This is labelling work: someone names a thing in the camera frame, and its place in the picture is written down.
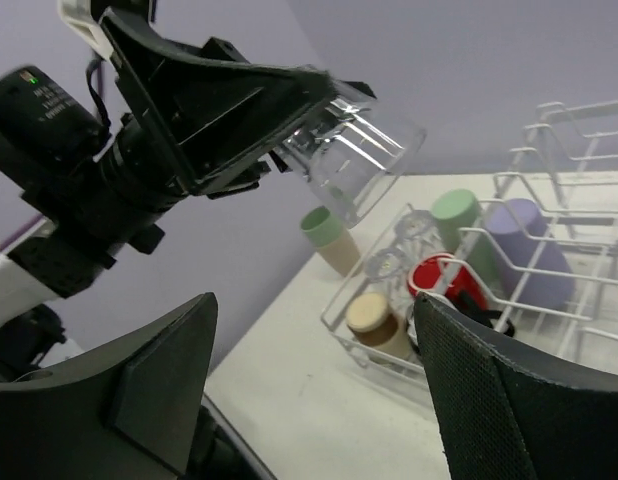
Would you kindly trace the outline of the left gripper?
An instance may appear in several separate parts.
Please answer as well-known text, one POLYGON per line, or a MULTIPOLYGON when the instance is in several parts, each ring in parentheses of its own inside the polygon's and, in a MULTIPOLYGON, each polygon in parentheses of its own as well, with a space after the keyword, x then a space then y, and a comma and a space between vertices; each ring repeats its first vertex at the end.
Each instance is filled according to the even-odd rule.
POLYGON ((120 8, 108 8, 100 26, 131 110, 116 140, 123 164, 160 192, 220 197, 255 188, 275 148, 334 98, 324 71, 249 63, 216 38, 195 49, 120 8))

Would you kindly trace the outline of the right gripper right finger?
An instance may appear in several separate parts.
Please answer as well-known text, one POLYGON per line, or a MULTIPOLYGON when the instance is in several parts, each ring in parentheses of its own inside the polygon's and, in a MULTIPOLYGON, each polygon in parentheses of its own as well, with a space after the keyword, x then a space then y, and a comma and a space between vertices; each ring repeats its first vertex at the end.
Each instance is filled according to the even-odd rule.
POLYGON ((454 479, 618 479, 618 375, 417 295, 417 343, 454 479))

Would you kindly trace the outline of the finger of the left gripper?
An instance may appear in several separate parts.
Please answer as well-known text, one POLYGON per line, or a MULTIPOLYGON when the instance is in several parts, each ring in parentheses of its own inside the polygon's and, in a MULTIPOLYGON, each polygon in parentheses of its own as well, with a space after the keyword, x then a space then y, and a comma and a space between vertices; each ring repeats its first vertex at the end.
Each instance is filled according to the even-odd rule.
POLYGON ((377 100, 371 87, 361 81, 334 80, 338 95, 349 103, 370 103, 377 100))

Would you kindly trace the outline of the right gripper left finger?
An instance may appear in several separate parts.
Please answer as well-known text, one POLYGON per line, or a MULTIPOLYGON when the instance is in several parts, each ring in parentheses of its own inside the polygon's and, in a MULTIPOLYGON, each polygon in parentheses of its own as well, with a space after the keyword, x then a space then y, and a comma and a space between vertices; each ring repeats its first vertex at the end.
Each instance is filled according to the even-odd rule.
POLYGON ((0 479, 185 475, 218 302, 155 321, 17 382, 0 383, 0 479))

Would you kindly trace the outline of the beige cup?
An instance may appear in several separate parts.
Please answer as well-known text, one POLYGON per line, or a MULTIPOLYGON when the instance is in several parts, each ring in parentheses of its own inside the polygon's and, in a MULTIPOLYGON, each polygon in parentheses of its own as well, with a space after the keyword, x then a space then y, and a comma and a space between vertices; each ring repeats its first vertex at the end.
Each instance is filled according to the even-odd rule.
POLYGON ((361 253, 348 230, 343 230, 329 244, 318 247, 317 253, 342 277, 356 276, 361 271, 361 253))

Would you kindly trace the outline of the light green cup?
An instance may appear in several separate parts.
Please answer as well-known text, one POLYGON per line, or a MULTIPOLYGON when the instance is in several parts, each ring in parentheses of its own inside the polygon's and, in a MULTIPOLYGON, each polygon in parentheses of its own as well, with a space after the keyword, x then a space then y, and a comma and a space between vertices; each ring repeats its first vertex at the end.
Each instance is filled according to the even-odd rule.
POLYGON ((314 247, 321 248, 339 237, 343 224, 329 209, 320 206, 302 218, 300 229, 314 247))

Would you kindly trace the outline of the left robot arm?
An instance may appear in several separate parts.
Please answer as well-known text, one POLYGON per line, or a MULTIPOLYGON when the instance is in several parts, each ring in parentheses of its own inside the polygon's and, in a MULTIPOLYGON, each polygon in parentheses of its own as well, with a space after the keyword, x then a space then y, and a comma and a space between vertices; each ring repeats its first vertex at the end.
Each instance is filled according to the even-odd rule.
POLYGON ((38 212, 0 245, 0 382, 66 341, 49 302, 88 289, 125 246, 153 253, 175 205, 255 190, 272 169, 291 170, 287 138, 335 126, 338 100, 375 98, 310 66, 253 64, 216 37, 200 47, 164 38, 152 1, 58 10, 93 50, 86 76, 111 64, 128 111, 112 133, 99 91, 88 110, 36 66, 0 77, 0 172, 38 212))

